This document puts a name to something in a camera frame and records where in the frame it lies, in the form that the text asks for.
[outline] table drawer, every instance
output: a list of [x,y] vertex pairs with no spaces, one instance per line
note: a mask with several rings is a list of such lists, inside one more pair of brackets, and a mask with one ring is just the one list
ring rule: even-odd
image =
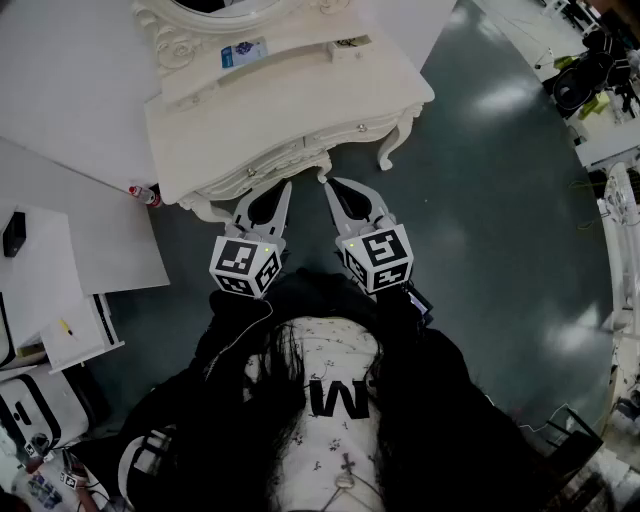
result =
[[305,147],[335,146],[344,142],[371,142],[387,135],[398,124],[402,112],[364,121],[354,121],[320,130],[304,138]]
[[233,173],[219,178],[198,190],[198,193],[211,201],[232,199],[249,190],[262,176],[273,171],[279,162],[304,149],[304,139],[300,137],[283,144],[256,158],[251,164]]

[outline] sticker label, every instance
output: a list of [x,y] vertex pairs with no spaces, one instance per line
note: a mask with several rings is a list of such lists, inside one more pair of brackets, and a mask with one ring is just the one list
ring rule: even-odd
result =
[[236,66],[244,66],[260,59],[264,59],[267,51],[267,41],[264,37],[253,41],[243,41],[234,46],[227,46],[221,50],[222,68],[228,69]]
[[380,270],[373,275],[373,289],[383,288],[392,284],[404,281],[404,275],[407,273],[408,263],[402,263],[397,267]]
[[67,487],[71,487],[75,489],[78,486],[78,480],[73,478],[72,476],[67,475],[66,473],[60,473],[60,481],[64,483]]
[[255,254],[255,244],[227,240],[220,254],[216,269],[246,276],[251,270],[251,263],[253,263]]
[[366,287],[367,286],[367,271],[360,264],[360,262],[353,257],[353,255],[345,250],[345,264],[353,275],[358,278],[358,280]]
[[251,289],[249,281],[228,276],[218,276],[218,279],[220,279],[220,286],[228,292],[241,293],[242,295],[250,295],[253,297],[253,290]]
[[381,231],[362,239],[374,267],[407,257],[395,231]]
[[256,274],[256,282],[258,283],[258,288],[261,292],[263,292],[265,288],[269,286],[269,283],[273,281],[273,278],[276,277],[279,270],[280,265],[278,265],[278,258],[276,257],[276,253],[274,252],[264,264],[264,266],[260,269],[260,272]]

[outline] curved table leg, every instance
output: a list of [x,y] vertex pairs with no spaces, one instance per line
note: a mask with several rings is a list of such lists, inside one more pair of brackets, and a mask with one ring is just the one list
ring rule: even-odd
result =
[[382,143],[380,151],[378,151],[378,162],[380,169],[383,171],[388,171],[393,167],[393,163],[389,160],[389,155],[409,138],[411,129],[413,128],[413,118],[418,117],[420,112],[422,112],[422,105],[408,109],[400,118],[398,125]]
[[180,199],[178,204],[185,210],[193,210],[205,222],[224,222],[227,225],[233,219],[227,210],[216,208],[211,201],[199,194],[189,194]]
[[318,166],[321,167],[321,169],[318,171],[318,181],[324,184],[327,182],[327,178],[326,178],[327,173],[333,167],[329,153],[326,154],[326,157],[324,160],[318,163]]

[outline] cross pendant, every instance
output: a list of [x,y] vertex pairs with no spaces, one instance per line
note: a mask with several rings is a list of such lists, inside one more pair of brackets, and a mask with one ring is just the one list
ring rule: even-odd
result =
[[355,462],[349,462],[349,454],[348,453],[343,453],[342,457],[344,458],[344,464],[342,466],[340,466],[342,469],[344,469],[348,474],[351,474],[351,468],[353,468],[356,463]]

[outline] electronic device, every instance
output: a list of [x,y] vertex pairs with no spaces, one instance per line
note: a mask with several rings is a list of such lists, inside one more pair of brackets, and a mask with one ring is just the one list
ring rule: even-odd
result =
[[26,239],[26,216],[23,212],[15,212],[2,233],[2,248],[5,258],[14,258]]

